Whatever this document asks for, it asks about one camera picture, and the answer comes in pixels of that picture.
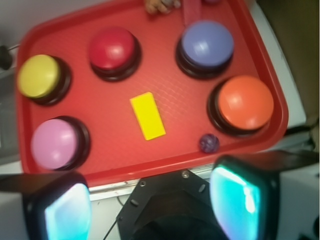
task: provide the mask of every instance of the pink button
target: pink button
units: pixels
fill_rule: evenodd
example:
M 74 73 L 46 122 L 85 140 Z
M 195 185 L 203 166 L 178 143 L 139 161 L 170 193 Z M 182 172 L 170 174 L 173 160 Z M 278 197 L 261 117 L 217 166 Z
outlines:
M 64 120 L 51 119 L 35 130 L 31 140 L 31 152 L 41 167 L 54 170 L 70 162 L 77 145 L 74 128 Z
M 92 65 L 114 70 L 128 62 L 135 49 L 133 35 L 122 27 L 109 27 L 96 35 L 89 46 Z

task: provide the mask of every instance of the black cable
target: black cable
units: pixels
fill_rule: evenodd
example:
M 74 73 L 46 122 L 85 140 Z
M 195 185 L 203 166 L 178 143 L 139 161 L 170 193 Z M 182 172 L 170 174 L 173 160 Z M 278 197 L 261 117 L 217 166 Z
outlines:
M 107 237 L 109 236 L 109 234 L 111 233 L 112 229 L 114 228 L 114 226 L 117 223 L 117 219 L 114 221 L 114 223 L 112 224 L 112 226 L 110 227 L 109 231 L 106 233 L 106 235 L 104 236 L 103 240 L 106 240 Z
M 118 200 L 119 204 L 123 207 L 123 206 L 124 206 L 124 204 L 120 201 L 119 196 L 117 196 L 117 197 L 116 197 L 116 199 Z

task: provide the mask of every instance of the small purple ball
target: small purple ball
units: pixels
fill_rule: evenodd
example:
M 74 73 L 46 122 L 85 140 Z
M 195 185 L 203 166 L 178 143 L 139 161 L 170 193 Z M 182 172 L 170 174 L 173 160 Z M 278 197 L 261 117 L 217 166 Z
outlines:
M 201 151 L 206 154 L 212 154 L 219 150 L 219 139 L 213 134 L 203 135 L 199 141 Z

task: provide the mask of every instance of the orange button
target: orange button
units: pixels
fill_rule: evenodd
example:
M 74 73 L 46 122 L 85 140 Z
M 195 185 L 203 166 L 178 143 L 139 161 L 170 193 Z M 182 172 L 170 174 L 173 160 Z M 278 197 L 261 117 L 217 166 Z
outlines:
M 223 85 L 218 96 L 218 107 L 230 125 L 242 130 L 255 130 L 270 120 L 274 100 L 261 80 L 242 75 L 231 78 Z

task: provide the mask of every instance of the yellow rectangle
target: yellow rectangle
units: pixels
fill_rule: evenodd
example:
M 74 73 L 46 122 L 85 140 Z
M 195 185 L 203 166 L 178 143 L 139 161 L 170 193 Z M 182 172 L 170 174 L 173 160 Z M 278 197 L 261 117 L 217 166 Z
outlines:
M 136 119 L 145 140 L 152 140 L 166 134 L 154 96 L 151 92 L 130 99 Z

